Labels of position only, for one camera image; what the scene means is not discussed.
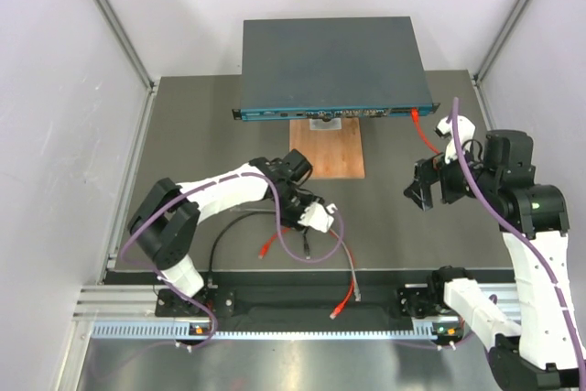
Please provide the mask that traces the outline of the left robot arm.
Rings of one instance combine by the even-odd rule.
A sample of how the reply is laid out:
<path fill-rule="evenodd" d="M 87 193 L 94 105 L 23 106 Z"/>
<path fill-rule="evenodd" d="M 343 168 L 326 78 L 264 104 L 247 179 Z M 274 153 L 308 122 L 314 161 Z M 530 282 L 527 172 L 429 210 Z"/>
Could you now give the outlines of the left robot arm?
<path fill-rule="evenodd" d="M 130 242 L 139 245 L 163 280 L 178 291 L 178 306 L 198 314 L 207 306 L 208 294 L 189 257 L 197 226 L 233 207 L 271 200 L 278 202 L 277 218 L 283 225 L 326 233 L 333 218 L 324 199 L 300 187 L 311 171 L 309 161 L 293 149 L 283 158 L 254 158 L 210 179 L 190 183 L 161 179 L 128 222 Z"/>

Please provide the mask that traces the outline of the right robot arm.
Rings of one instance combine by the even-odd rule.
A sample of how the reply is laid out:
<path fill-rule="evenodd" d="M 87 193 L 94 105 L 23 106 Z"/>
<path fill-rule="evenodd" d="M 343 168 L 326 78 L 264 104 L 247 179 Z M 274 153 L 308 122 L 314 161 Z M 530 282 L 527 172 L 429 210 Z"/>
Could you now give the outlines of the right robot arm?
<path fill-rule="evenodd" d="M 495 218 L 511 258 L 519 320 L 508 317 L 497 298 L 487 297 L 472 273 L 444 266 L 428 278 L 429 306 L 455 311 L 481 341 L 495 382 L 503 390 L 585 387 L 585 346 L 574 318 L 567 268 L 569 216 L 553 185 L 535 182 L 534 142 L 517 130 L 487 133 L 473 153 L 474 132 L 418 161 L 404 194 L 422 211 L 433 206 L 431 187 L 452 204 L 475 198 Z"/>

